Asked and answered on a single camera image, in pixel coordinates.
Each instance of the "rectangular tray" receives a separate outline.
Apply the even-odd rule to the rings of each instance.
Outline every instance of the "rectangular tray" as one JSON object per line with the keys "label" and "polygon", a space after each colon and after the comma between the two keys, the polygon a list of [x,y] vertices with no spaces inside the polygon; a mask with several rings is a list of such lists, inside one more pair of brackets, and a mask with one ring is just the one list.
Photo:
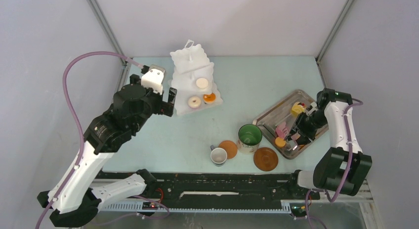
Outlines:
{"label": "rectangular tray", "polygon": [[[276,126],[282,122],[286,122],[287,128],[291,130],[291,127],[295,122],[296,118],[291,115],[290,111],[291,107],[296,102],[304,103],[305,106],[308,107],[312,102],[315,102],[315,100],[303,90],[297,89],[253,120],[253,124],[259,127],[263,136],[265,136],[265,138],[269,140],[269,142],[282,154],[282,156],[287,159],[296,158],[308,146],[311,145],[308,144],[304,146],[298,146],[295,150],[287,148],[289,147],[289,144],[282,148],[275,145]],[[323,135],[327,130],[328,125],[318,129],[316,133],[316,139]]]}

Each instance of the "light blue tabletop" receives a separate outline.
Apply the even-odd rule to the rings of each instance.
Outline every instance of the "light blue tabletop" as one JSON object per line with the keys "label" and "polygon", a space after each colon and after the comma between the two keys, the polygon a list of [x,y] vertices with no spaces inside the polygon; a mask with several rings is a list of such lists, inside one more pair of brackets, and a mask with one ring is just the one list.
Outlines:
{"label": "light blue tabletop", "polygon": [[[311,97],[323,89],[314,57],[210,57],[214,66],[214,81],[224,103],[220,106],[183,116],[153,115],[136,137],[125,143],[104,166],[107,172],[188,173],[266,173],[253,163],[253,155],[240,152],[221,166],[210,159],[210,145],[223,140],[237,142],[239,128],[252,123],[256,116],[270,108],[295,89]],[[135,61],[166,69],[164,100],[167,101],[168,80],[174,64],[170,57],[134,58]],[[128,75],[141,75],[131,67]],[[260,147],[273,146],[263,138]],[[313,170],[329,149],[326,132],[297,158],[288,160],[278,154],[279,164],[269,173],[289,173],[297,169]]]}

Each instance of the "brown coaster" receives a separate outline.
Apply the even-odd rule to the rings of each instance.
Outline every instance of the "brown coaster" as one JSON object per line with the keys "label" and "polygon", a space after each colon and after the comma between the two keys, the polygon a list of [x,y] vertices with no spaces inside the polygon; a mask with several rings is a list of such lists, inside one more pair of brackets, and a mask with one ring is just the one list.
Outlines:
{"label": "brown coaster", "polygon": [[272,171],[278,165],[278,155],[270,148],[260,148],[254,153],[253,162],[262,171]]}
{"label": "brown coaster", "polygon": [[218,147],[227,152],[227,159],[232,159],[237,154],[237,145],[233,141],[225,140]]}

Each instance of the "black and white robotic arm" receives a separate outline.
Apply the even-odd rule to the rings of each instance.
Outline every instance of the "black and white robotic arm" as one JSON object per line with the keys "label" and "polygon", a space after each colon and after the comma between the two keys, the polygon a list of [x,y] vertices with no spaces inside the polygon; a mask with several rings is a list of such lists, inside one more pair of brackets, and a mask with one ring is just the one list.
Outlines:
{"label": "black and white robotic arm", "polygon": [[[311,143],[317,129],[329,125],[330,148],[314,171],[298,171],[297,184],[308,189],[336,191],[354,196],[365,180],[372,159],[362,153],[352,123],[353,99],[350,94],[325,88],[317,94],[317,101],[298,115],[288,137],[297,134],[298,145]],[[345,177],[343,163],[349,164]]]}
{"label": "black and white robotic arm", "polygon": [[[57,186],[38,195],[43,207],[53,201],[51,208],[54,211],[50,219],[56,227],[81,227],[107,205],[155,191],[156,179],[145,169],[109,185],[89,187],[103,165],[123,143],[140,131],[152,114],[173,115],[177,91],[170,88],[168,102],[163,101],[165,70],[158,66],[144,66],[142,73],[141,78],[131,75],[130,84],[114,94],[109,109],[91,122],[84,133],[84,151],[79,164],[75,165],[77,155]],[[59,196],[54,198],[72,169],[73,175]]]}

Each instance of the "white wall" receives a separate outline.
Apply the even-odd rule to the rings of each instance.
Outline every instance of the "white wall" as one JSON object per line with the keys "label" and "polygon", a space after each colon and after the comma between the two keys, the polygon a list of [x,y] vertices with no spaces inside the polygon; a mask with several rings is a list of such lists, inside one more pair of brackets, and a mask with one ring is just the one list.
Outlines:
{"label": "white wall", "polygon": [[[85,0],[0,0],[0,228],[34,228],[40,191],[53,188],[77,153],[62,74],[86,52],[112,51]],[[70,71],[84,128],[112,100],[120,63],[95,57]],[[41,228],[51,228],[46,217]]]}
{"label": "white wall", "polygon": [[208,55],[312,55],[346,0],[98,0],[129,56],[169,56],[188,39]]}
{"label": "white wall", "polygon": [[388,229],[419,228],[419,0],[356,0],[322,64],[326,83],[365,102],[358,141]]}

